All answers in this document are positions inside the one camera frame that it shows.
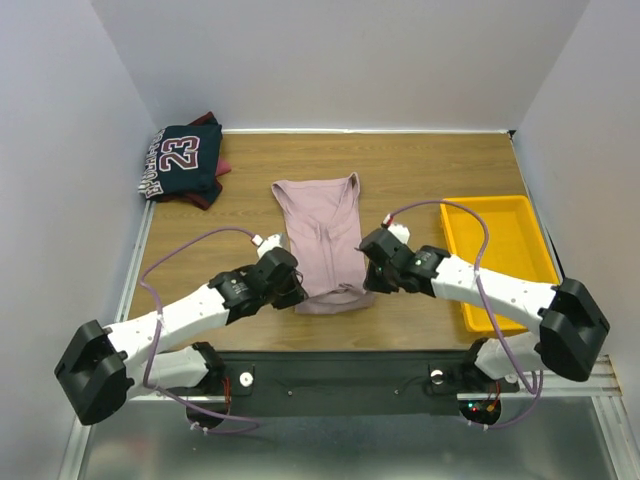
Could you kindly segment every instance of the gray wall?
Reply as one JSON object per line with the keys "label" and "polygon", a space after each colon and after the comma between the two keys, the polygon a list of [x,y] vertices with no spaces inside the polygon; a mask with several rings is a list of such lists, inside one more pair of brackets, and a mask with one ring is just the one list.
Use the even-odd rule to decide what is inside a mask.
{"label": "gray wall", "polygon": [[0,477],[57,478],[71,407],[53,376],[110,322],[154,125],[85,0],[0,14]]}
{"label": "gray wall", "polygon": [[611,322],[605,345],[640,433],[640,3],[592,0],[515,136],[569,276]]}
{"label": "gray wall", "polygon": [[158,125],[509,129],[587,0],[93,0]]}

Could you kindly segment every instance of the wall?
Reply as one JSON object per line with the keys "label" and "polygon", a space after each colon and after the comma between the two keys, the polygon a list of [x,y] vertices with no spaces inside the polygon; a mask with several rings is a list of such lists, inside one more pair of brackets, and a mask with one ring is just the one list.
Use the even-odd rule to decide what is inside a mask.
{"label": "wall", "polygon": [[516,128],[587,0],[93,0],[158,125]]}
{"label": "wall", "polygon": [[73,412],[53,368],[112,321],[155,127],[89,2],[4,2],[0,45],[0,477],[54,479]]}
{"label": "wall", "polygon": [[611,323],[605,349],[640,438],[640,3],[592,0],[515,135],[567,275]]}

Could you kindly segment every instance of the wooden table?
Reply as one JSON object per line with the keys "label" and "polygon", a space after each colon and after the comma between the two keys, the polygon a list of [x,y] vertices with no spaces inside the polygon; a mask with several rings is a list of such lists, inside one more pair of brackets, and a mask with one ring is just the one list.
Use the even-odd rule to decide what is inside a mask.
{"label": "wooden table", "polygon": [[[222,225],[243,226],[263,237],[284,232],[282,212],[270,188],[276,180],[331,179],[358,172],[365,235],[389,211],[417,200],[525,193],[503,134],[229,134],[222,150],[233,167],[221,178],[224,191],[206,212],[187,203],[158,204],[142,270]],[[397,220],[411,229],[413,248],[446,247],[437,207],[416,208]],[[168,260],[149,281],[168,304],[216,273],[256,258],[240,234],[222,233]],[[153,308],[151,296],[137,287],[129,317]],[[221,350],[386,350],[466,348],[475,338],[465,330],[459,304],[399,293],[378,295],[373,308],[332,316],[265,307],[254,317],[203,333],[197,340]]]}

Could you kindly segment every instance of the yellow tray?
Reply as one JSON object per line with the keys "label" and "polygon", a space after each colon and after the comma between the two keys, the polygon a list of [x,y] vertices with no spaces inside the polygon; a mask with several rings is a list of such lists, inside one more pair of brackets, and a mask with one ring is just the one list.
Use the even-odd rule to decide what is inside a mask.
{"label": "yellow tray", "polygon": [[[448,198],[475,212],[489,226],[489,246],[481,266],[533,282],[558,283],[558,276],[544,243],[529,199],[522,195]],[[450,205],[440,205],[442,226],[451,253],[473,263],[482,244],[482,227],[468,213]],[[467,330],[493,331],[487,312],[462,304]],[[525,330],[514,321],[497,315],[503,330]]]}

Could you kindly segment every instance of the folded jersey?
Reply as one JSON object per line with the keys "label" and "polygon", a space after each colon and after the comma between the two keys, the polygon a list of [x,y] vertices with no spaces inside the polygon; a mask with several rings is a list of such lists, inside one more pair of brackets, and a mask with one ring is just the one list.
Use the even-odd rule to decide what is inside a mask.
{"label": "folded jersey", "polygon": [[362,287],[364,256],[356,250],[362,240],[358,174],[335,180],[281,180],[271,189],[284,212],[291,252],[309,294],[296,312],[331,314],[371,306],[374,296]]}

